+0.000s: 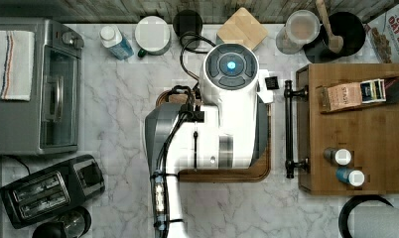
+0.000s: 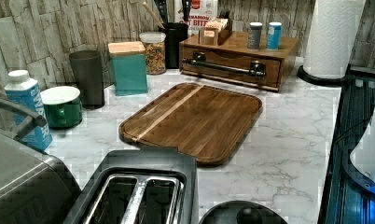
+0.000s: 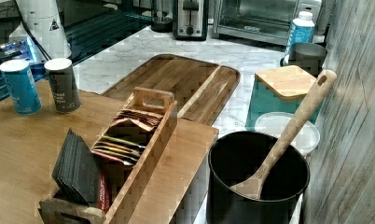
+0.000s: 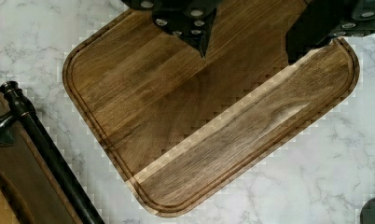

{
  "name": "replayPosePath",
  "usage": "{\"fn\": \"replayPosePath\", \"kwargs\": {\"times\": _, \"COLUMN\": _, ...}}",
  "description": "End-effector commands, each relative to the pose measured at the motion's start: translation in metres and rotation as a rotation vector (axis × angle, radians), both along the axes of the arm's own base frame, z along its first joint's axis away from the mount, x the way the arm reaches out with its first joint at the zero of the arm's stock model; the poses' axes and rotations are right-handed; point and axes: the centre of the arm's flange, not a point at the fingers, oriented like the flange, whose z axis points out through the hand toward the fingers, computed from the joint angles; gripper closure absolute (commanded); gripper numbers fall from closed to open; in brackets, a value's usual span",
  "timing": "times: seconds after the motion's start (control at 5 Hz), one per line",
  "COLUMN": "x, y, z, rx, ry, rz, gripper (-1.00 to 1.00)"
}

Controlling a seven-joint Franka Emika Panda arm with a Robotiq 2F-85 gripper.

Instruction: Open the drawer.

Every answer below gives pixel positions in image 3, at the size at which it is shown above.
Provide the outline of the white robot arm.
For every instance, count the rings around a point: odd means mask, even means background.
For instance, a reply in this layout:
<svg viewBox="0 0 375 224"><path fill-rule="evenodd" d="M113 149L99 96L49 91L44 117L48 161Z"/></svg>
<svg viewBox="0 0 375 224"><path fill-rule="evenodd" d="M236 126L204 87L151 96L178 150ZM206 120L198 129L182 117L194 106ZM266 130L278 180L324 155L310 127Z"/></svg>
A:
<svg viewBox="0 0 375 224"><path fill-rule="evenodd" d="M72 51L63 29L57 0L12 0L20 24L9 38L28 36L43 60L69 58Z"/></svg>

